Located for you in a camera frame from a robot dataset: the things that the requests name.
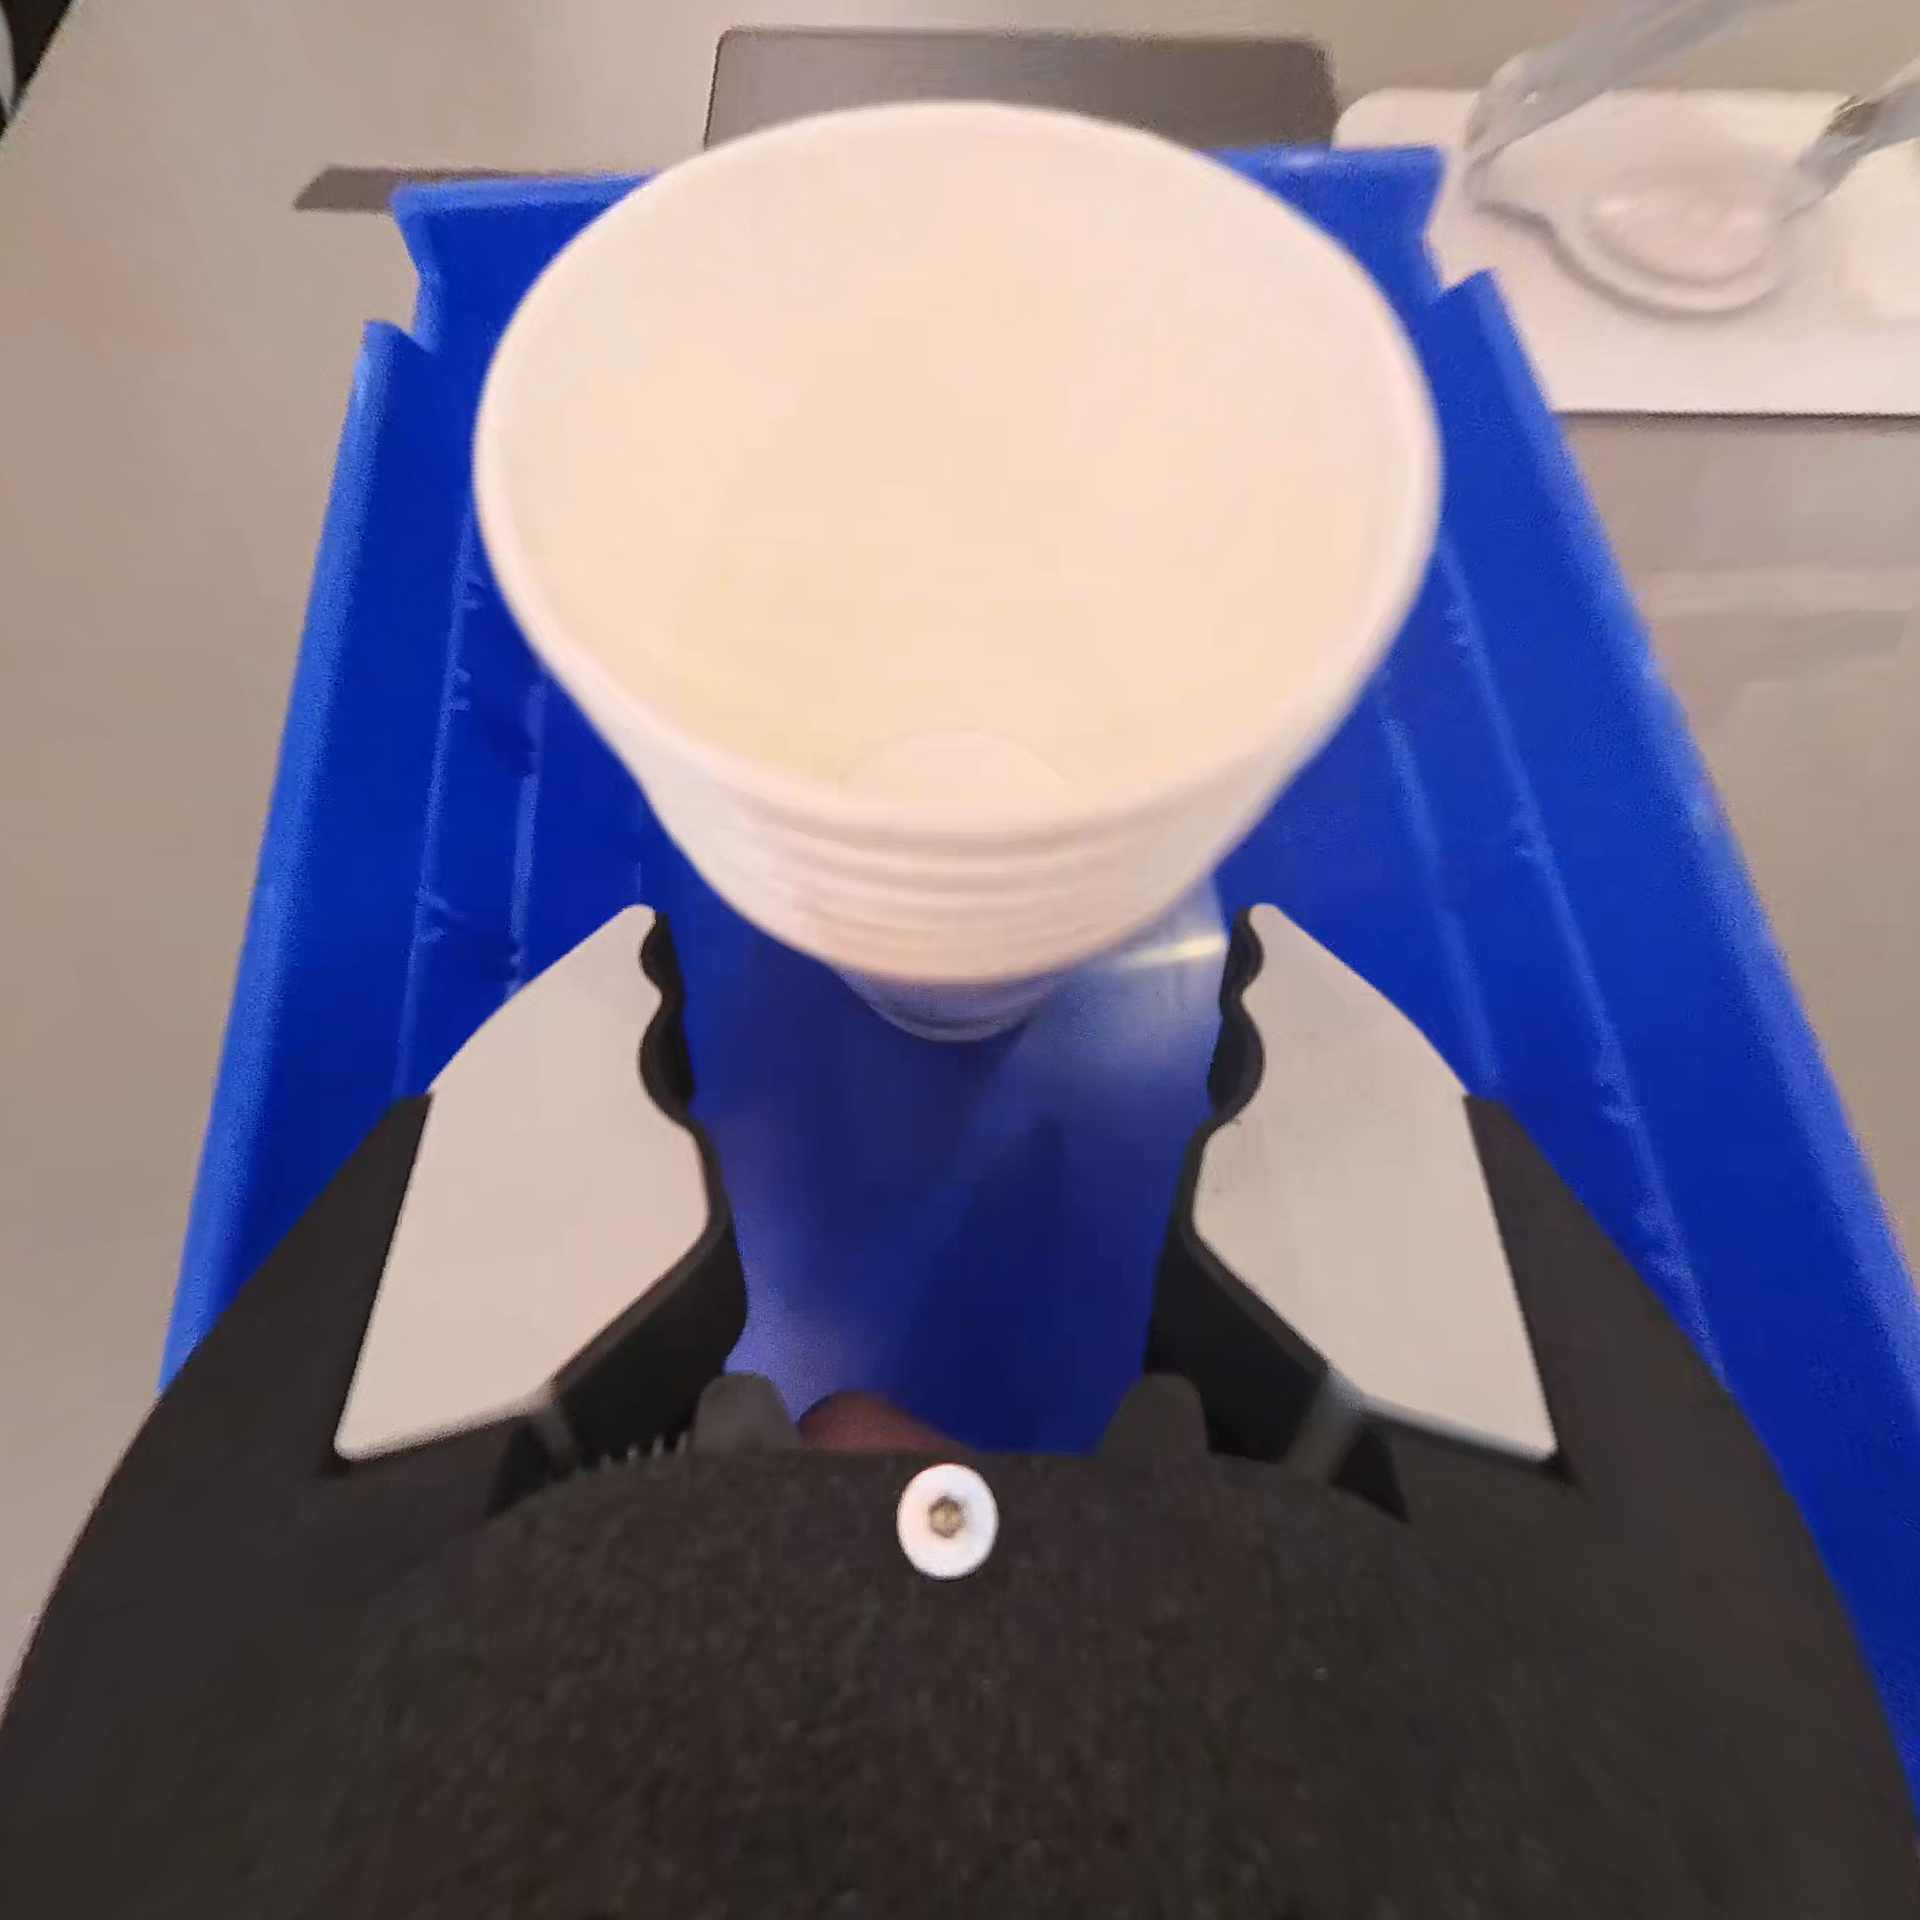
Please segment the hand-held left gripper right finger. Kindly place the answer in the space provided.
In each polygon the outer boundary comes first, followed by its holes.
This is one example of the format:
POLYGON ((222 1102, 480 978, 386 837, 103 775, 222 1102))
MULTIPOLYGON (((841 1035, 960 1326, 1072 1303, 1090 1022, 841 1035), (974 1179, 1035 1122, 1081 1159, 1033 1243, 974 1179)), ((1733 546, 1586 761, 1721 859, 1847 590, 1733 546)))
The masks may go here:
POLYGON ((1207 1095, 1147 1365, 1195 1387, 1214 1449, 1335 1467, 1390 1424, 1545 1465, 1470 1093, 1426 1033, 1259 903, 1234 926, 1207 1095))

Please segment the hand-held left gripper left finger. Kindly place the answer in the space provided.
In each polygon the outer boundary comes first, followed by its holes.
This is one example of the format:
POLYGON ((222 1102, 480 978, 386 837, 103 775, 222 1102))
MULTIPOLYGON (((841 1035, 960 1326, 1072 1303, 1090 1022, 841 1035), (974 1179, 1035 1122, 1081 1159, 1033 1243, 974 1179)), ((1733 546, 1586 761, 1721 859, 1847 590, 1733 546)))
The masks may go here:
POLYGON ((690 1426, 747 1291, 690 1115, 681 1017, 670 928, 629 905, 450 1054, 334 1433, 341 1458, 514 1424, 585 1463, 690 1426))

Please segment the blue plastic bin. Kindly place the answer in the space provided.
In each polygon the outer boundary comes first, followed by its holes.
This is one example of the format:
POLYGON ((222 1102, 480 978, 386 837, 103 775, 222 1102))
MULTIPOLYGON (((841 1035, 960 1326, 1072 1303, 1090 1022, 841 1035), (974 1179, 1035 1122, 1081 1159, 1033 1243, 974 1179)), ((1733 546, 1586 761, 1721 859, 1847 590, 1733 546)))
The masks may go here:
POLYGON ((334 466, 160 1383, 373 1122, 523 981, 649 903, 754 1319, 869 1385, 1079 1449, 1141 1362, 1205 1118, 1225 923, 1273 903, 1515 1113, 1733 1390, 1915 1774, 1915 1298, 1687 718, 1488 279, 1442 290, 1422 151, 1230 167, 1387 293, 1445 439, 1385 665, 1198 901, 1010 1040, 923 1045, 731 914, 530 658, 469 505, 496 338, 633 176, 382 185, 411 327, 368 327, 334 466))

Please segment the set of white paper cups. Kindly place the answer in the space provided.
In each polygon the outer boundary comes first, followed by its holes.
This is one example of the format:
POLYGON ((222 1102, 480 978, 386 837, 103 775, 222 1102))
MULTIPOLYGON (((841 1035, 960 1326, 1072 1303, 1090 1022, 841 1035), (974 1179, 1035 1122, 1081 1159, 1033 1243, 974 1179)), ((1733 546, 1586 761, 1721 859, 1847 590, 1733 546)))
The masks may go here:
POLYGON ((1353 709, 1442 446, 1376 279, 1225 162, 889 103, 567 242, 471 491, 523 638, 711 889, 903 1031, 983 1040, 1353 709))

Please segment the person's left hand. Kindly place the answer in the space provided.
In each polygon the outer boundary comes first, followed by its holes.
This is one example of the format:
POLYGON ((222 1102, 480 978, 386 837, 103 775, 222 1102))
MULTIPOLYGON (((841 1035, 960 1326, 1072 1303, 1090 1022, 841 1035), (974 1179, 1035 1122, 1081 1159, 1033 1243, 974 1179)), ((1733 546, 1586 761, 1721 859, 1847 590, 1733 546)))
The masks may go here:
POLYGON ((818 1399, 798 1419, 805 1449, 933 1456, 949 1449, 949 1438, 910 1410, 859 1390, 837 1390, 818 1399))

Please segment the instruction sheet on stand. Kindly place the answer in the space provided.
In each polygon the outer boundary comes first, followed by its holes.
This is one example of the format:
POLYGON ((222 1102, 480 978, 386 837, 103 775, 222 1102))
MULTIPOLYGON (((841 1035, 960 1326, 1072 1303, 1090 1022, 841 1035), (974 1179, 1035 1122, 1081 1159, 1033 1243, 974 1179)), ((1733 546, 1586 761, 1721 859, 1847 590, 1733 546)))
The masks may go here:
POLYGON ((1653 87, 1778 5, 1618 5, 1477 91, 1381 87, 1440 153, 1429 251, 1490 274, 1561 416, 1918 414, 1915 62, 1861 96, 1653 87))

